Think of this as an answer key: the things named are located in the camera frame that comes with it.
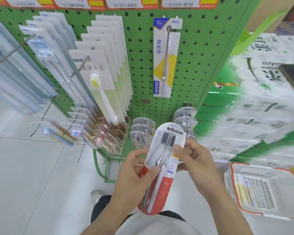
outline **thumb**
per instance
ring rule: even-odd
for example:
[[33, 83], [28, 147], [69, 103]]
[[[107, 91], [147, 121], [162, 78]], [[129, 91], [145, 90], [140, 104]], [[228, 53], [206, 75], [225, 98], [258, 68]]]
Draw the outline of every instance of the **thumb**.
[[160, 172], [160, 166], [153, 166], [152, 168], [147, 171], [147, 173], [144, 175], [143, 183], [146, 185], [150, 185], [152, 181], [157, 177], [157, 175]]
[[194, 160], [180, 145], [175, 144], [173, 146], [173, 151], [185, 163], [185, 165], [188, 168], [193, 165]]

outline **green display rack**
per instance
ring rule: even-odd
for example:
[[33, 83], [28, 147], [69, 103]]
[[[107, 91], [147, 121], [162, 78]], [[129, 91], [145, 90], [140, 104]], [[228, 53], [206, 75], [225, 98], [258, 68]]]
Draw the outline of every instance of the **green display rack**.
[[[123, 17], [133, 87], [129, 117], [133, 119], [143, 116], [143, 97], [151, 99], [151, 103], [147, 104], [145, 116], [155, 120], [156, 127], [170, 122], [174, 112], [182, 107], [183, 102], [192, 102], [192, 106], [199, 109], [259, 1], [219, 0], [213, 10], [176, 8], [102, 12], [104, 15], [116, 14]], [[18, 26], [25, 25], [25, 21], [32, 20], [32, 16], [39, 15], [39, 11], [41, 10], [0, 7], [0, 21], [22, 43], [28, 36], [24, 35]], [[64, 13], [78, 40], [82, 40], [81, 33], [87, 32], [86, 27], [91, 26], [90, 22], [96, 19], [95, 15], [101, 14], [76, 9], [46, 11]], [[181, 37], [170, 98], [153, 96], [153, 20], [163, 15], [169, 18], [178, 15], [183, 19], [183, 28], [178, 30]], [[38, 63], [30, 47], [25, 46], [24, 49], [58, 87], [61, 97], [56, 97], [54, 103], [67, 115], [67, 112], [71, 111], [70, 107], [74, 106], [72, 99], [50, 72]], [[115, 182], [107, 178], [108, 163], [114, 159], [123, 161], [132, 150], [135, 150], [135, 147], [129, 138], [124, 144], [123, 154], [116, 155], [117, 157], [108, 155], [106, 150], [98, 150], [107, 163], [105, 174], [100, 172], [94, 152], [96, 169], [105, 182]]]

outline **white shirt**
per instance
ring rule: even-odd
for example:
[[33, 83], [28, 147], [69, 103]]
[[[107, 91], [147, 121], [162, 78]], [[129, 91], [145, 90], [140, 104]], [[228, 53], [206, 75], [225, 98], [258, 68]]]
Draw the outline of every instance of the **white shirt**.
[[191, 224], [163, 215], [142, 212], [129, 217], [115, 235], [201, 235]]

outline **plastic basket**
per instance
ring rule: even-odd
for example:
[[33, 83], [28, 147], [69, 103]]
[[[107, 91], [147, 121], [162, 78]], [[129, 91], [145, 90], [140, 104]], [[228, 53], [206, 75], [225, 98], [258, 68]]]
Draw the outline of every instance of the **plastic basket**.
[[233, 163], [224, 182], [245, 212], [294, 221], [294, 173], [290, 170]]

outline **hand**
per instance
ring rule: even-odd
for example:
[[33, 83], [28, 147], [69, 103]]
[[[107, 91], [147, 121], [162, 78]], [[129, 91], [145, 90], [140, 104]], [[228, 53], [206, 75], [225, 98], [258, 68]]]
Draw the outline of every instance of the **hand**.
[[160, 172], [160, 167], [154, 166], [144, 177], [139, 177], [142, 166], [138, 165], [143, 165], [145, 158], [138, 156], [147, 153], [148, 149], [132, 151], [120, 166], [110, 203], [112, 207], [121, 206], [125, 215], [128, 215], [140, 203], [148, 186]]
[[225, 189], [220, 174], [208, 149], [197, 142], [186, 139], [184, 148], [174, 145], [175, 154], [183, 161], [177, 171], [186, 170], [197, 190], [207, 200]]

